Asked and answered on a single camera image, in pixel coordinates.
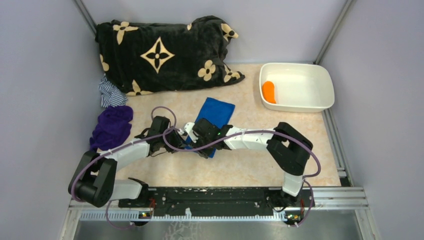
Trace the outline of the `blue towel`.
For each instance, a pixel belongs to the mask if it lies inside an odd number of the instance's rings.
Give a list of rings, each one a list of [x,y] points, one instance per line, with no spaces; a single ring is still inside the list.
[[[223,125],[227,125],[229,123],[234,110],[235,105],[232,103],[227,103],[215,98],[207,97],[194,123],[200,119],[207,119],[213,125],[217,126],[218,128],[222,128]],[[185,140],[185,148],[187,150],[192,149],[188,147],[188,141],[189,137],[187,136],[187,139]]]

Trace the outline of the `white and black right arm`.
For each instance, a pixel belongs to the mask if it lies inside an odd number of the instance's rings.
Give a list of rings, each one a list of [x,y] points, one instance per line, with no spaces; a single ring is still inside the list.
[[[188,147],[203,158],[210,158],[217,150],[266,151],[283,170],[281,196],[273,207],[295,206],[301,200],[303,176],[313,144],[286,122],[270,129],[246,129],[233,125],[218,127],[205,118],[183,127],[188,136]]]

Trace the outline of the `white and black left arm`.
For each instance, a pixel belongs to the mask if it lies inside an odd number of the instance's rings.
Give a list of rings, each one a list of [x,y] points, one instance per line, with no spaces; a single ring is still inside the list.
[[[129,164],[151,157],[160,149],[174,153],[183,149],[185,140],[178,130],[165,131],[171,126],[169,118],[155,116],[150,127],[129,143],[102,152],[85,152],[68,185],[75,201],[100,208],[110,201],[131,200],[138,207],[149,203],[148,184],[136,179],[117,179],[116,174]]]

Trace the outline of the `orange towel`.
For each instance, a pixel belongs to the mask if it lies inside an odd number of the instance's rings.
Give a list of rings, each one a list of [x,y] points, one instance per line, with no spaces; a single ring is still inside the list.
[[[262,87],[262,95],[266,102],[270,104],[276,104],[276,97],[275,97],[275,85],[271,81],[266,81],[263,83]]]

